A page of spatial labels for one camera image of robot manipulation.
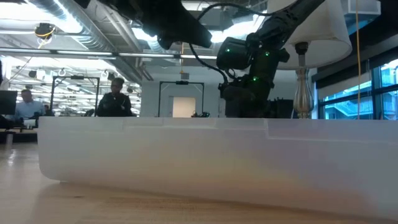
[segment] white lampshade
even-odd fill
[[[296,0],[269,0],[268,12],[275,12]],[[326,0],[304,21],[287,41],[285,48],[290,54],[287,63],[280,63],[278,69],[299,68],[299,56],[294,45],[308,42],[306,67],[316,68],[337,62],[347,57],[352,46],[340,0]]]

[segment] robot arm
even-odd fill
[[[324,1],[297,0],[270,16],[246,40],[228,37],[224,41],[217,56],[219,69],[243,70],[251,65],[249,74],[219,86],[221,97],[227,103],[227,117],[264,116],[278,64],[290,58],[283,46],[296,28]]]
[[[91,0],[75,0],[87,8]],[[173,42],[186,42],[201,47],[211,46],[211,33],[182,5],[181,0],[98,0],[124,17],[139,21],[142,30],[157,40],[164,49]]]

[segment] man in black shirt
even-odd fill
[[[97,115],[102,117],[133,116],[129,96],[121,93],[124,79],[115,78],[111,84],[111,93],[104,95],[99,102]]]

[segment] man in blue shirt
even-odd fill
[[[16,106],[15,120],[20,118],[29,119],[33,118],[34,116],[45,115],[43,103],[34,101],[32,92],[30,90],[22,90],[21,97],[24,101],[18,103]]]

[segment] cable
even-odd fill
[[[201,1],[197,7],[197,11],[199,11],[200,5],[203,4],[204,2],[210,5],[210,3],[208,1]]]
[[[36,32],[35,32],[35,35],[36,35],[37,37],[46,37],[46,39],[47,39],[47,37],[48,37],[49,35],[51,35],[51,34],[54,32],[54,30],[55,30],[55,27],[54,27],[50,32],[48,32],[48,33],[46,33],[46,34],[36,34]]]
[[[272,16],[272,15],[275,14],[275,13],[278,13],[278,12],[281,12],[281,11],[286,10],[286,9],[289,8],[291,5],[288,5],[288,6],[284,7],[284,8],[282,8],[282,9],[279,9],[278,11],[275,11],[275,12],[272,12],[272,13],[262,13],[262,12],[256,12],[256,11],[254,11],[254,10],[248,9],[248,8],[246,8],[246,7],[244,7],[244,6],[240,6],[240,5],[238,5],[238,4],[233,4],[233,3],[216,3],[216,4],[210,5],[210,6],[207,7],[205,10],[203,10],[203,11],[200,13],[200,15],[198,16],[197,20],[200,21],[200,19],[201,19],[208,11],[210,11],[211,9],[213,9],[213,8],[215,8],[215,7],[218,7],[218,6],[231,6],[231,7],[236,7],[236,8],[238,8],[238,9],[242,9],[242,10],[244,10],[244,11],[251,12],[251,13],[256,14],[256,15],[259,15],[259,16]],[[220,73],[220,74],[223,76],[224,83],[228,83],[228,78],[226,77],[226,75],[224,74],[223,71],[221,71],[220,69],[218,69],[218,68],[216,68],[216,67],[214,67],[214,66],[212,66],[212,65],[207,64],[207,63],[204,62],[202,59],[200,59],[199,56],[198,56],[198,54],[196,53],[195,49],[193,48],[193,45],[192,45],[191,43],[189,43],[189,47],[191,48],[192,54],[195,56],[195,58],[196,58],[203,66],[208,67],[208,68],[210,68],[210,69],[213,69],[214,71]]]
[[[225,70],[225,73],[227,74],[228,77],[232,78],[233,80],[236,79],[236,72],[232,68]]]
[[[356,53],[358,55],[358,119],[361,119],[361,50],[359,49],[359,0],[356,0],[355,19],[356,19]]]

